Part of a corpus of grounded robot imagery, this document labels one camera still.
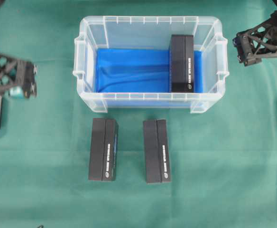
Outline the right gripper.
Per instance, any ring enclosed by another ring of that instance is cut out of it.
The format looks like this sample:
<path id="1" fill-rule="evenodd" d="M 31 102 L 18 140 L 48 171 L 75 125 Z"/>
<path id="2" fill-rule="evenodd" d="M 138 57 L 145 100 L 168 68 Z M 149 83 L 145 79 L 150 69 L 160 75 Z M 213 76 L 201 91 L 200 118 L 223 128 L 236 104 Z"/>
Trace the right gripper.
<path id="1" fill-rule="evenodd" d="M 244 66 L 260 63 L 264 58 L 277 58 L 277 10 L 271 18 L 248 30 L 238 32 L 232 40 L 238 61 Z"/>

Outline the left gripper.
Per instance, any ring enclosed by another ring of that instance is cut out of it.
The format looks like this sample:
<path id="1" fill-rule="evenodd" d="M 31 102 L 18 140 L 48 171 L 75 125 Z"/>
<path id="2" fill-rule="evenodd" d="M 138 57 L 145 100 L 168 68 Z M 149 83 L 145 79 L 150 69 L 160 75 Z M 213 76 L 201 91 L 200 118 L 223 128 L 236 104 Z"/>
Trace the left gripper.
<path id="1" fill-rule="evenodd" d="M 37 96 L 35 80 L 36 65 L 30 61 L 17 60 L 0 53 L 0 90 L 8 90 L 11 98 L 29 99 Z"/>

